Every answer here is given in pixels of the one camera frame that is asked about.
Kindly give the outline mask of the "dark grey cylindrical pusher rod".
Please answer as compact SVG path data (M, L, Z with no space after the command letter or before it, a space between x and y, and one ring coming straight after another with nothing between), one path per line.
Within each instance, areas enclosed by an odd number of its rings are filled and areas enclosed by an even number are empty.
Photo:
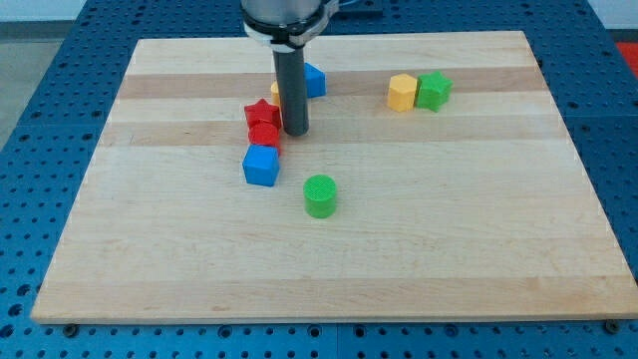
M309 130L303 49L273 53L284 131L300 137Z

